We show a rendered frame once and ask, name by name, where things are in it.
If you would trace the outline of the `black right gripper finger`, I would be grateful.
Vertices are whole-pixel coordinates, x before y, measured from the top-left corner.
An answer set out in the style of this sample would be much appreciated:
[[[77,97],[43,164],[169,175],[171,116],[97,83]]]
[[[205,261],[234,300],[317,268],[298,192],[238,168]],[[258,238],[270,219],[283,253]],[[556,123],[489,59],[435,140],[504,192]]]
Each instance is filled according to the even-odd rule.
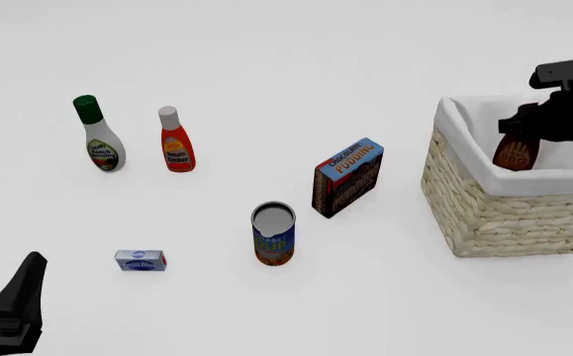
[[[539,107],[539,103],[519,106],[511,118],[498,121],[498,132],[503,134],[504,138],[540,139]]]

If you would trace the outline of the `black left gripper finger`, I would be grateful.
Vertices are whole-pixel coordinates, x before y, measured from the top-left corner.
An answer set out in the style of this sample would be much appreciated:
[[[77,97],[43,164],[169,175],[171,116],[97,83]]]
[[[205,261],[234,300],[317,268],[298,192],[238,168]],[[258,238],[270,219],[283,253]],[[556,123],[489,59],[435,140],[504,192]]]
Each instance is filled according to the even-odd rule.
[[[48,261],[37,251],[25,258],[0,292],[0,323],[42,324],[41,298]]]

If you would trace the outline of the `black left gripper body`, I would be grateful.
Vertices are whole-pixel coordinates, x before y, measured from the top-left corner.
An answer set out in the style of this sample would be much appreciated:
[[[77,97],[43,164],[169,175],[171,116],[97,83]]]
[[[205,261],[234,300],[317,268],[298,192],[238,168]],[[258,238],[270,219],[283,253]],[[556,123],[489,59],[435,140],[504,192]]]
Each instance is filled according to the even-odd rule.
[[[0,353],[32,353],[42,334],[42,326],[21,323],[16,328],[0,328]]]

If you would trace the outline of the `brown bbq sauce bottle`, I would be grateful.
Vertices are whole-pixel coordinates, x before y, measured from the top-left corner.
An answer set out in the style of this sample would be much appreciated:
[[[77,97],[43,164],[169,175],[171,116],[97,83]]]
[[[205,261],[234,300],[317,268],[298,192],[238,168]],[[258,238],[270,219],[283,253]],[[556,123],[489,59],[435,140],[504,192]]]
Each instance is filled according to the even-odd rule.
[[[493,164],[510,171],[529,171],[537,160],[540,138],[506,133],[495,150]]]

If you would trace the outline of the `wicker basket with white liner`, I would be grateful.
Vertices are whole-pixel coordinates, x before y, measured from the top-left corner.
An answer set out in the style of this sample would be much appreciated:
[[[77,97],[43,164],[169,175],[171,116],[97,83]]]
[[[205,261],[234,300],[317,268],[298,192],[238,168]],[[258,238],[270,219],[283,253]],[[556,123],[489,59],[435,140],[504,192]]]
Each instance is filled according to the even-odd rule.
[[[422,190],[456,257],[573,253],[573,142],[544,141],[529,171],[492,162],[498,121],[532,96],[443,97]]]

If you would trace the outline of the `flat plate on black stalk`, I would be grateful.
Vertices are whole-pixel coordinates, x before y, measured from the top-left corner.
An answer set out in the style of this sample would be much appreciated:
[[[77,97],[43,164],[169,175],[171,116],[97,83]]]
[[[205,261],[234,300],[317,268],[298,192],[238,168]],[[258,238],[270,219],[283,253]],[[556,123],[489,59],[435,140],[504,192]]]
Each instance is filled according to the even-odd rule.
[[[528,85],[533,89],[560,88],[562,91],[573,91],[573,59],[539,64]]]

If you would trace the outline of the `small cream cheese box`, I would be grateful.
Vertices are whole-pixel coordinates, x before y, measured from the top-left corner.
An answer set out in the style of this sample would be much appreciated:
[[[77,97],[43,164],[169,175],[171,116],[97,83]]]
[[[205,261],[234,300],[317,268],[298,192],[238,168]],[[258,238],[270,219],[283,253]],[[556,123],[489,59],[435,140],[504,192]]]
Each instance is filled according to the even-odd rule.
[[[161,250],[118,250],[114,258],[122,271],[163,272],[167,268]]]

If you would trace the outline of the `ranch dressing bottle green cap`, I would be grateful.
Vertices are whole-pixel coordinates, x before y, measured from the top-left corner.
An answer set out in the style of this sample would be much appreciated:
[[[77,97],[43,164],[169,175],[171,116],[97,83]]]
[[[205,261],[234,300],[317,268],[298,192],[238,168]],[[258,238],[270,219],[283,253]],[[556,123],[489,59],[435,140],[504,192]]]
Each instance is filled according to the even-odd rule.
[[[77,97],[73,106],[85,129],[86,150],[94,165],[105,172],[123,168],[126,162],[124,145],[106,123],[96,97]]]

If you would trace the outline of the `chocolate pudding box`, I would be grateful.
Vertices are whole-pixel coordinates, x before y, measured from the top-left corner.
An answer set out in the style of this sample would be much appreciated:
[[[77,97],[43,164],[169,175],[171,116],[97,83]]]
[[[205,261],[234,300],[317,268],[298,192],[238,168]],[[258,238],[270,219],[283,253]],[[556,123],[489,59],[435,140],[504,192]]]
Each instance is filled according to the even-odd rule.
[[[312,207],[331,219],[376,186],[384,147],[362,138],[315,168]]]

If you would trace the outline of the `red tomato ketchup bottle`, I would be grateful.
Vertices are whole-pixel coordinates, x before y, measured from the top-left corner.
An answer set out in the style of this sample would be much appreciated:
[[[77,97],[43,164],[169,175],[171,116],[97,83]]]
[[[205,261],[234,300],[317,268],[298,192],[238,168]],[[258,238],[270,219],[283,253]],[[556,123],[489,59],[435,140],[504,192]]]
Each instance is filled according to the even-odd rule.
[[[194,150],[173,106],[158,110],[161,121],[161,147],[169,171],[188,172],[196,167]]]

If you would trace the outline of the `alphabet soup can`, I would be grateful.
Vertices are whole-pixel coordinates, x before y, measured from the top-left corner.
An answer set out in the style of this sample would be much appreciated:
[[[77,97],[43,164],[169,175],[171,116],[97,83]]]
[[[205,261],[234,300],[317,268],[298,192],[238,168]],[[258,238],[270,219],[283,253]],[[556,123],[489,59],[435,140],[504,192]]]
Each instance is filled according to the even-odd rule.
[[[296,215],[278,201],[260,204],[250,216],[256,258],[267,266],[282,266],[294,255]]]

